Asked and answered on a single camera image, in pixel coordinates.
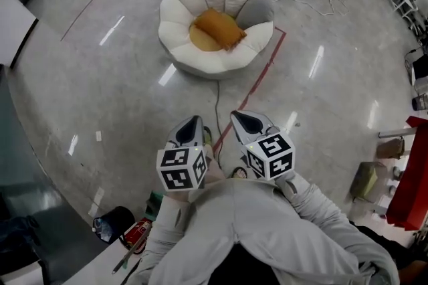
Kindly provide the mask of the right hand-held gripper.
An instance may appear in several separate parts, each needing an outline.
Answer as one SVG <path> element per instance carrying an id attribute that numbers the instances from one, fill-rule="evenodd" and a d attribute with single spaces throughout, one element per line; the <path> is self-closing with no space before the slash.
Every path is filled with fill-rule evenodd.
<path id="1" fill-rule="evenodd" d="M 264 114 L 234 110 L 231 123 L 247 166 L 258 179 L 273 181 L 293 171 L 296 148 L 287 132 Z"/>

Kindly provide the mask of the orange cushion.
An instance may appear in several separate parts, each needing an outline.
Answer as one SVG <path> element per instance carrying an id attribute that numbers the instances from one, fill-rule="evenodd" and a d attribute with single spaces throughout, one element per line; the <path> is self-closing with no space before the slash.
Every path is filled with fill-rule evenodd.
<path id="1" fill-rule="evenodd" d="M 234 18 L 213 8 L 204 11 L 189 28 L 191 42 L 204 52 L 232 50 L 246 36 Z"/>

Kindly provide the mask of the person's right forearm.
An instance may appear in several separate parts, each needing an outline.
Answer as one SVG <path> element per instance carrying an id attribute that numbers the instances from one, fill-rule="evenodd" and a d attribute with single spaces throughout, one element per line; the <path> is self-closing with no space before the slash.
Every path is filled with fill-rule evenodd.
<path id="1" fill-rule="evenodd" d="M 343 248 L 350 245 L 350 235 L 356 229 L 318 186 L 310 184 L 294 171 L 278 177 L 275 184 L 282 190 L 300 218 L 319 227 Z"/>

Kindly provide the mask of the person's left forearm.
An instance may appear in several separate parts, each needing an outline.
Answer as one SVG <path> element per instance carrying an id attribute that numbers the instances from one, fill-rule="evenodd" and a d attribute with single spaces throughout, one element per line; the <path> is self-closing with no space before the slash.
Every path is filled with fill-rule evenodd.
<path id="1" fill-rule="evenodd" d="M 190 191 L 167 193 L 149 233 L 142 263 L 155 267 L 184 236 L 190 210 Z"/>

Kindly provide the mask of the white flower-shaped floor chair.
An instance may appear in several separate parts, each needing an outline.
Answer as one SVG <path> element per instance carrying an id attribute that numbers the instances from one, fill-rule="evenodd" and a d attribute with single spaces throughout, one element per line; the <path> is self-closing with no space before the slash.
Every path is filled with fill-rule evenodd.
<path id="1" fill-rule="evenodd" d="M 214 9 L 242 29 L 245 37 L 226 50 L 196 19 Z M 272 0 L 162 0 L 158 36 L 174 66 L 202 78 L 229 78 L 246 68 L 272 38 Z"/>

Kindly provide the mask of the green bag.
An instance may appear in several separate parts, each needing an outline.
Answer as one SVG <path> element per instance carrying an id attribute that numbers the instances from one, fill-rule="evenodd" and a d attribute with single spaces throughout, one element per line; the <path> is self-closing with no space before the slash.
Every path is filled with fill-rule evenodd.
<path id="1" fill-rule="evenodd" d="M 146 200 L 144 216 L 151 221 L 155 221 L 160 211 L 162 201 L 163 194 L 152 191 L 149 198 Z"/>

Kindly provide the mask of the person's grey shirt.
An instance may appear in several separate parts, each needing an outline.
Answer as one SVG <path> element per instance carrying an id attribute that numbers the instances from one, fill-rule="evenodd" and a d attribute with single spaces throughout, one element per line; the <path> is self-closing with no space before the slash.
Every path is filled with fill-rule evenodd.
<path id="1" fill-rule="evenodd" d="M 141 259 L 128 285 L 400 285 L 386 249 L 350 222 L 343 248 L 275 182 L 223 179 L 189 201 L 184 236 L 155 267 Z"/>

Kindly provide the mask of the black waste bin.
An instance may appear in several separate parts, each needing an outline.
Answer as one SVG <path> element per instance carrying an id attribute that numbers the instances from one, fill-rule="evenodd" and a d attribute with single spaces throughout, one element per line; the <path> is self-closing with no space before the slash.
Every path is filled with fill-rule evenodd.
<path id="1" fill-rule="evenodd" d="M 135 218 L 132 212 L 123 206 L 118 206 L 108 213 L 94 218 L 92 231 L 103 242 L 112 244 L 117 239 L 124 236 L 125 232 L 133 226 L 134 223 Z"/>

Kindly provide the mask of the red toolbox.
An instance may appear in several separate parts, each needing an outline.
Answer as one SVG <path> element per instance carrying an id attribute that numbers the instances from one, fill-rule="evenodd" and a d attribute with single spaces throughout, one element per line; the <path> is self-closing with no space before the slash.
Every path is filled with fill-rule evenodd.
<path id="1" fill-rule="evenodd" d="M 137 248 L 134 250 L 134 254 L 141 254 L 146 245 L 146 238 L 139 241 L 143 234 L 152 227 L 152 220 L 142 218 L 139 222 L 133 225 L 124 235 L 119 237 L 122 245 L 127 249 L 131 250 L 135 244 Z"/>

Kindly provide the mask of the green stool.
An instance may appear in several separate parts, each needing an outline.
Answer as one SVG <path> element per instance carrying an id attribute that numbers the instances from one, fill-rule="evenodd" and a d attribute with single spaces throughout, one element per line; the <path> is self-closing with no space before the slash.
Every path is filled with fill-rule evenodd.
<path id="1" fill-rule="evenodd" d="M 378 161 L 361 162 L 350 186 L 350 196 L 369 203 L 376 203 L 385 188 L 387 167 Z"/>

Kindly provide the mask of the grey metal rod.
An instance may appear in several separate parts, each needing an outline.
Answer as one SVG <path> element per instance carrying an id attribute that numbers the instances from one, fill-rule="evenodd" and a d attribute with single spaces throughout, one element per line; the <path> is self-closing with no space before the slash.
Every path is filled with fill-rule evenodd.
<path id="1" fill-rule="evenodd" d="M 129 251 L 125 254 L 125 256 L 114 267 L 112 274 L 115 274 L 115 273 L 117 273 L 117 271 L 119 271 L 119 269 L 123 266 L 123 264 L 125 264 L 128 261 L 128 259 L 131 257 L 131 255 L 134 254 L 134 252 L 139 248 L 141 243 L 147 238 L 149 233 L 150 233 L 150 230 L 148 229 L 141 235 L 140 239 L 129 249 Z"/>

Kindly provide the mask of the faded red floor tape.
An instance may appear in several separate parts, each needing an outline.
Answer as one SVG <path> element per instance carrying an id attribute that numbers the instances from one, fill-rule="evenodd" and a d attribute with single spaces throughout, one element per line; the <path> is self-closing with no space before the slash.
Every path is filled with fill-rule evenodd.
<path id="1" fill-rule="evenodd" d="M 60 41 L 63 41 L 67 34 L 70 32 L 70 30 L 73 28 L 73 26 L 76 24 L 77 20 L 79 20 L 79 18 L 82 16 L 82 14 L 87 10 L 87 8 L 89 8 L 89 6 L 91 6 L 91 4 L 94 2 L 95 0 L 89 0 L 89 2 L 86 3 L 86 5 L 84 6 L 84 8 L 77 14 L 77 16 L 74 18 L 74 20 L 71 22 L 70 26 L 66 29 L 66 31 L 64 32 L 64 34 L 62 35 Z"/>

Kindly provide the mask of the red cabinet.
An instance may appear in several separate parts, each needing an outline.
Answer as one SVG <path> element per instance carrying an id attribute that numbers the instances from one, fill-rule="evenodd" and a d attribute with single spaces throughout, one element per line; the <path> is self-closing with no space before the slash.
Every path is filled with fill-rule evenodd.
<path id="1" fill-rule="evenodd" d="M 428 213 L 428 120 L 410 116 L 416 129 L 406 169 L 387 209 L 387 223 L 417 231 Z"/>

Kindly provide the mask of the black cylinder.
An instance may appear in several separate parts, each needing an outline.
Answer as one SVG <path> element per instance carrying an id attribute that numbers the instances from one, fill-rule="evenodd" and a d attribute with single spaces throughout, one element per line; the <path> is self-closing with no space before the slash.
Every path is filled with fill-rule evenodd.
<path id="1" fill-rule="evenodd" d="M 414 111 L 428 110 L 428 94 L 420 94 L 411 101 Z"/>

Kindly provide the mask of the white box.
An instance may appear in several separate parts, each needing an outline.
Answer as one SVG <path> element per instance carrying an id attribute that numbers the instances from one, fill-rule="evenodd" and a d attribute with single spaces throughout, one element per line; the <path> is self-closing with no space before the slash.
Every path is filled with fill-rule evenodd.
<path id="1" fill-rule="evenodd" d="M 428 76 L 428 55 L 423 54 L 411 64 L 411 85 L 415 86 L 418 80 Z"/>

